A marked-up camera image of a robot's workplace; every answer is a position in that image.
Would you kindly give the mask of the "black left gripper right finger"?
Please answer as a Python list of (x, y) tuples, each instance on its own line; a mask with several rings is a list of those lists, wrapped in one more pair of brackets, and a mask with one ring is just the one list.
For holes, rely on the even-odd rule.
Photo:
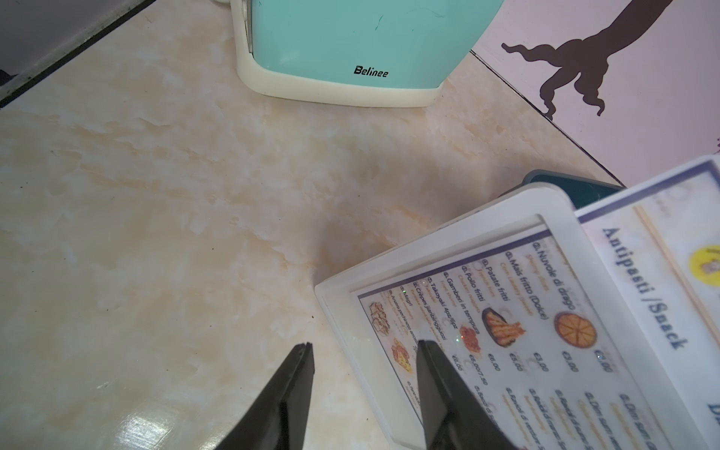
[(439, 344), (418, 342), (418, 393), (427, 449), (513, 449)]

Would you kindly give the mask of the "new dim sum menu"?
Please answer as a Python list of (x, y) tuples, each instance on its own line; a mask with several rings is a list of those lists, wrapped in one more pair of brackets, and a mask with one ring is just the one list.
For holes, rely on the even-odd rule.
[(522, 449), (719, 446), (719, 159), (355, 292), (412, 408), (435, 341)]

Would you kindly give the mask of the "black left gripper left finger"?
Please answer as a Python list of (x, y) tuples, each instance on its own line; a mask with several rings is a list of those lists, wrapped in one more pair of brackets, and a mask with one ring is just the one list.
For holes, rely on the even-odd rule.
[(312, 344), (295, 345), (219, 449), (301, 449), (315, 373)]

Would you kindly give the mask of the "clear acrylic menu holder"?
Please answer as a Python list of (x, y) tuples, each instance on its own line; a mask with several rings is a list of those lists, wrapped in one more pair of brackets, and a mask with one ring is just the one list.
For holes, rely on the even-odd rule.
[(435, 341), (519, 449), (703, 449), (570, 200), (525, 187), (317, 285), (386, 439), (425, 445)]

